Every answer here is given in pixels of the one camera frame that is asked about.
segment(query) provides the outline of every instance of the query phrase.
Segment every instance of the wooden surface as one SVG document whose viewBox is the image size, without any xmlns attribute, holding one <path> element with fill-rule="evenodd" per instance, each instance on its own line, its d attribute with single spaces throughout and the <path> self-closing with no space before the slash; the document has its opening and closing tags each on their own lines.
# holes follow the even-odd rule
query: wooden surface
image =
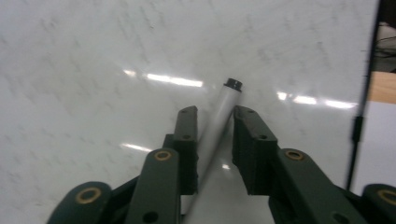
<svg viewBox="0 0 396 224">
<path fill-rule="evenodd" d="M 396 104 L 396 74 L 374 72 L 370 89 L 370 100 Z"/>
</svg>

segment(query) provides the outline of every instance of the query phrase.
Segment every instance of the white marker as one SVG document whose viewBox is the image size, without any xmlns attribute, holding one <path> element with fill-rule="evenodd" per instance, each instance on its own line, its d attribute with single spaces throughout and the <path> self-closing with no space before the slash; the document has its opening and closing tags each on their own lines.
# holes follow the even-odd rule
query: white marker
<svg viewBox="0 0 396 224">
<path fill-rule="evenodd" d="M 205 177 L 207 166 L 219 145 L 224 128 L 233 112 L 233 108 L 241 95 L 242 82 L 229 78 L 220 90 L 213 112 L 198 142 L 198 188 Z M 181 214 L 187 214 L 195 195 L 181 196 Z"/>
</svg>

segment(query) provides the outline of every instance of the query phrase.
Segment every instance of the white surface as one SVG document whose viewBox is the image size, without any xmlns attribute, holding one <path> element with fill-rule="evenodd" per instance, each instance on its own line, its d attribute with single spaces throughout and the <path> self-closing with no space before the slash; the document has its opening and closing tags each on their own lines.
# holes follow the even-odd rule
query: white surface
<svg viewBox="0 0 396 224">
<path fill-rule="evenodd" d="M 369 184 L 396 186 L 396 105 L 370 102 L 357 162 L 353 191 Z"/>
<path fill-rule="evenodd" d="M 179 109 L 196 105 L 202 131 L 227 77 L 281 147 L 344 184 L 374 14 L 368 0 L 2 1 L 0 223 L 43 223 L 74 186 L 135 177 Z M 271 222 L 225 139 L 195 221 Z"/>
<path fill-rule="evenodd" d="M 221 137 L 227 128 L 233 108 L 239 102 L 240 96 L 241 91 L 236 91 L 226 86 L 221 87 L 219 90 L 219 97 L 208 115 L 207 124 L 198 142 L 198 191 L 201 191 L 201 185 L 205 179 L 208 166 L 213 159 L 213 155 L 219 148 Z M 196 194 L 181 197 L 181 214 L 188 214 L 195 197 Z M 189 223 L 187 218 L 184 219 L 184 223 Z"/>
</svg>

